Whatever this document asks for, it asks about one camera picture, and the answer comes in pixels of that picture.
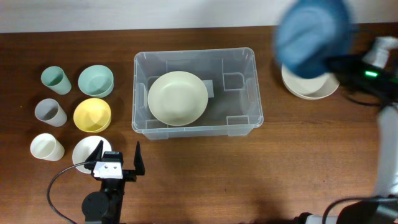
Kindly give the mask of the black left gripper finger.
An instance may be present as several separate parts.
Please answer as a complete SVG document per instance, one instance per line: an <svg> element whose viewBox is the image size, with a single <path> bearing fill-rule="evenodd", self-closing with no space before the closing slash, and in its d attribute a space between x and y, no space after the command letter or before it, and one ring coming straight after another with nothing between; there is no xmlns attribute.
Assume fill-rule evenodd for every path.
<svg viewBox="0 0 398 224"><path fill-rule="evenodd" d="M100 140L95 150L86 158L86 162L97 162L102 158L103 140Z"/></svg>
<svg viewBox="0 0 398 224"><path fill-rule="evenodd" d="M141 155L141 145L138 141L136 144L136 150L134 154L134 167L136 175L145 175L146 169Z"/></svg>

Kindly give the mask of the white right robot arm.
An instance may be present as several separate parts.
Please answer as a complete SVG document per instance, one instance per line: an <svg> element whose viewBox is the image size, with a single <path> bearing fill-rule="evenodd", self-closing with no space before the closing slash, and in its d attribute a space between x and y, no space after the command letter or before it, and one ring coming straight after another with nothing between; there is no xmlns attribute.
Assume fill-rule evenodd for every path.
<svg viewBox="0 0 398 224"><path fill-rule="evenodd" d="M363 54L328 58L326 64L350 93L377 98L379 160L372 196L329 204L322 215L301 213L294 223L397 223L397 72L385 69L397 38L377 37Z"/></svg>

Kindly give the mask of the blue plate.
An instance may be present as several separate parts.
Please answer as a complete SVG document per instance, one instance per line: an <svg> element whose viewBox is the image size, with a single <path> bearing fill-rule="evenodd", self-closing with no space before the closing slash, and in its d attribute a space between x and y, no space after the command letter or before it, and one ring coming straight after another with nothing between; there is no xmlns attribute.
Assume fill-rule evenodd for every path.
<svg viewBox="0 0 398 224"><path fill-rule="evenodd" d="M283 16L274 34L275 57L300 78L328 71L325 60L351 47L351 14L342 0L300 0Z"/></svg>

